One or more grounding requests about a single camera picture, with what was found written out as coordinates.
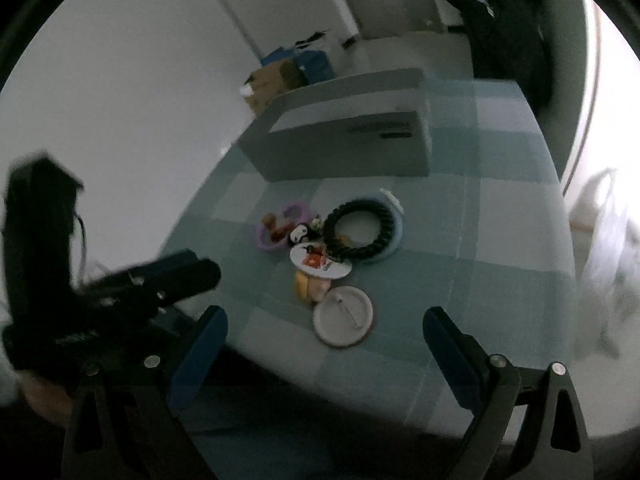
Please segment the person's left hand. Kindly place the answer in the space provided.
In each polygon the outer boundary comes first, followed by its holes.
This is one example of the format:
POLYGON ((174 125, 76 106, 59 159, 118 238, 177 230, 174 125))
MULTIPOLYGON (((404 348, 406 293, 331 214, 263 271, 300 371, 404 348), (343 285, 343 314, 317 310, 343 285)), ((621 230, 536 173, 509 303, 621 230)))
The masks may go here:
POLYGON ((67 392, 24 370, 18 373, 18 377, 21 393, 32 410, 48 422, 67 428, 75 404, 67 392))

